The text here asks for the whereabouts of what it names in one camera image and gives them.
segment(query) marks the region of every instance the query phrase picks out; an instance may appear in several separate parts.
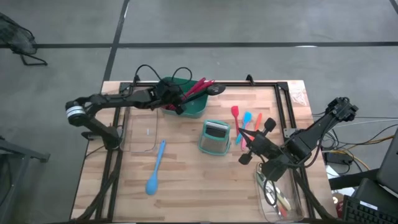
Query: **gray floor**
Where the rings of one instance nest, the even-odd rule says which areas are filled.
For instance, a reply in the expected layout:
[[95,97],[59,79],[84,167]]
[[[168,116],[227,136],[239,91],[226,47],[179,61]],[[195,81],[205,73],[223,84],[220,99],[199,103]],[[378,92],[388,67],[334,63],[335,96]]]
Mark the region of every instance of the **gray floor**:
[[[2,0],[0,11],[30,29],[40,44],[111,43],[123,0]],[[388,0],[139,0],[131,1],[121,42],[398,41],[398,15]],[[40,49],[48,67],[25,67],[0,49],[0,134],[50,152],[33,162],[14,219],[17,223],[68,219],[86,141],[67,123],[66,101],[99,91],[110,49]],[[397,47],[119,49],[111,80],[130,80],[142,63],[161,75],[188,66],[194,77],[305,80],[313,112],[347,96],[359,116],[396,116]],[[150,72],[140,74],[155,80]],[[356,119],[355,122],[373,119]],[[341,141],[361,142],[382,122],[336,129]],[[383,136],[393,134],[394,129]],[[380,166],[388,142],[353,150]],[[346,168],[336,167],[338,172]],[[351,167],[350,173],[358,169]]]

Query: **butcher block table top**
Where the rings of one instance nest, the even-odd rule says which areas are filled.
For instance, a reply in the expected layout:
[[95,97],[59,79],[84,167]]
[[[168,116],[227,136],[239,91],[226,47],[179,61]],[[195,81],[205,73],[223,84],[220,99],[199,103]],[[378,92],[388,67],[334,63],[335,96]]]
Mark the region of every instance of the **butcher block table top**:
[[[313,118],[304,82],[287,82],[297,127],[306,128],[313,123]],[[117,93],[119,84],[120,82],[104,82],[102,93]],[[283,92],[281,94],[289,126]],[[253,114],[253,121],[248,125],[250,130],[254,129],[259,113],[262,113],[260,129],[264,128],[267,118],[273,118],[277,126],[267,137],[276,144],[283,143],[273,87],[229,86],[224,93],[208,97],[205,114],[198,119],[163,114],[161,110],[156,112],[131,108],[125,142],[121,146],[124,154],[113,221],[266,222],[254,181],[254,170],[260,160],[254,156],[246,166],[238,162],[243,152],[241,145],[236,146],[234,143],[236,129],[231,114],[234,105],[239,106],[240,126],[246,110]],[[105,109],[98,112],[96,117],[102,123],[110,124],[113,116],[114,109]],[[231,125],[232,143],[227,155],[212,156],[198,149],[197,142],[206,119],[217,119]],[[149,127],[154,129],[156,121],[157,147],[163,139],[166,140],[166,147],[157,175],[157,193],[149,196],[145,186],[154,170],[157,150],[146,153],[132,151],[151,148],[155,138],[148,137]],[[100,139],[91,141],[86,153],[102,145]],[[98,193],[105,158],[106,150],[102,148],[85,160],[71,218],[81,215]],[[318,156],[314,165],[307,169],[307,175],[312,192],[326,210],[336,216],[322,156]],[[304,215],[308,216],[303,193],[299,191]],[[109,198],[104,201],[104,209],[107,211]]]

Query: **blue plastic spoon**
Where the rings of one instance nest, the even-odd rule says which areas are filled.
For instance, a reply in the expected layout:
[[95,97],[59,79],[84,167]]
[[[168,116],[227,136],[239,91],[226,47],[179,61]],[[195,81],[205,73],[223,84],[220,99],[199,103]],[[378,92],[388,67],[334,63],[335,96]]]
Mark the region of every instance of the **blue plastic spoon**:
[[[251,113],[250,112],[248,112],[248,111],[246,111],[246,112],[244,112],[244,115],[243,115],[243,126],[242,126],[242,128],[244,129],[245,127],[246,127],[246,125],[248,124],[248,122],[250,122],[251,121]],[[241,133],[239,133],[239,135],[238,135],[238,137],[236,138],[236,144],[239,144],[239,142],[241,141],[241,139],[242,139],[242,134]]]
[[166,140],[163,140],[160,144],[159,152],[157,153],[155,170],[152,176],[147,181],[147,185],[145,186],[145,191],[147,195],[154,195],[157,190],[157,169],[159,168],[160,160],[163,156],[164,147],[166,146]]

